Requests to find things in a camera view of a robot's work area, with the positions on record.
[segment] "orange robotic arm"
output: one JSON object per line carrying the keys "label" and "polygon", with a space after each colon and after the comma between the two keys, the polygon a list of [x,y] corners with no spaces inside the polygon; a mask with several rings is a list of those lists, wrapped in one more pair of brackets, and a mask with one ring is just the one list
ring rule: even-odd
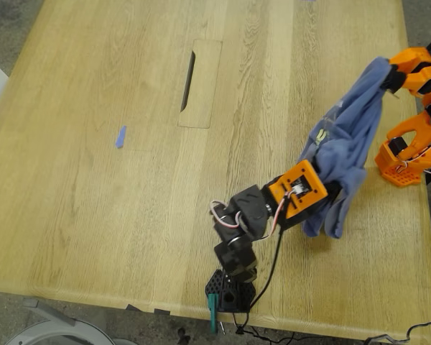
{"label": "orange robotic arm", "polygon": [[[375,158],[381,175],[395,185],[419,183],[423,170],[431,168],[431,43],[403,50],[390,61],[385,88],[406,88],[422,99],[425,110],[394,127]],[[402,135],[415,132],[407,144]]]}

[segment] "small blue object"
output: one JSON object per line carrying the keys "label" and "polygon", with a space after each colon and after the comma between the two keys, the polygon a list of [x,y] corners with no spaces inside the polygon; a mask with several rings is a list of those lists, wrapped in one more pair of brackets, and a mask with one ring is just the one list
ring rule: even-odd
{"label": "small blue object", "polygon": [[122,126],[118,134],[118,138],[116,138],[116,142],[115,142],[115,146],[117,149],[121,149],[123,147],[125,135],[126,135],[126,126]]}

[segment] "concrete floor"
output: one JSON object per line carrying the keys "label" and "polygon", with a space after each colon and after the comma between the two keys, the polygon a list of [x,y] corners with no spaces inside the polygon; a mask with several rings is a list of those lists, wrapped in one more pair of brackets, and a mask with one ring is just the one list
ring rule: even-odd
{"label": "concrete floor", "polygon": [[[0,68],[10,74],[25,38],[37,16],[42,0],[0,0]],[[431,40],[431,0],[404,0],[404,14],[410,45],[425,45]],[[431,184],[428,186],[431,211]],[[176,344],[177,330],[184,327],[191,344],[265,344],[250,335],[237,336],[233,325],[225,325],[226,335],[209,332],[207,321],[161,316],[138,311],[101,308],[90,305],[49,300],[48,304],[66,315],[97,325],[113,338],[124,338],[141,344]],[[21,307],[22,297],[0,293],[0,344],[15,333],[40,320]],[[290,336],[290,332],[259,329],[273,339]],[[301,344],[361,344],[361,341],[337,338],[303,340]]]}

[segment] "blue towel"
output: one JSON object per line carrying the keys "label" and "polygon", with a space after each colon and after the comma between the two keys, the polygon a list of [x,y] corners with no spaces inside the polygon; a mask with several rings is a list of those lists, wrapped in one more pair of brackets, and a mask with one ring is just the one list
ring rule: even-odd
{"label": "blue towel", "polygon": [[299,161],[314,162],[323,183],[336,181],[342,190],[302,223],[308,236],[317,236],[324,223],[328,236],[342,236],[343,221],[352,198],[366,177],[364,163],[380,122],[380,85],[391,70],[388,60],[377,57],[364,70],[351,90],[334,105],[309,134]]}

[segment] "light wood grain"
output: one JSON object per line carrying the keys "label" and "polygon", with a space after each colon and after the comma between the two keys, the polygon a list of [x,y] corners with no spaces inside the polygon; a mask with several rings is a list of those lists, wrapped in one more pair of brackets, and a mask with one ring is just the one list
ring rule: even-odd
{"label": "light wood grain", "polygon": [[194,69],[187,77],[189,91],[186,107],[180,112],[179,126],[209,128],[221,49],[221,41],[195,40],[193,43]]}
{"label": "light wood grain", "polygon": [[[223,43],[208,129],[178,126],[199,39]],[[367,63],[406,42],[400,0],[46,1],[0,101],[0,291],[209,318],[209,200],[294,165]],[[253,325],[364,339],[431,321],[425,187],[373,161],[415,114],[399,97],[343,238],[290,229]],[[274,245],[254,245],[257,289]],[[412,336],[431,344],[431,328]]]}

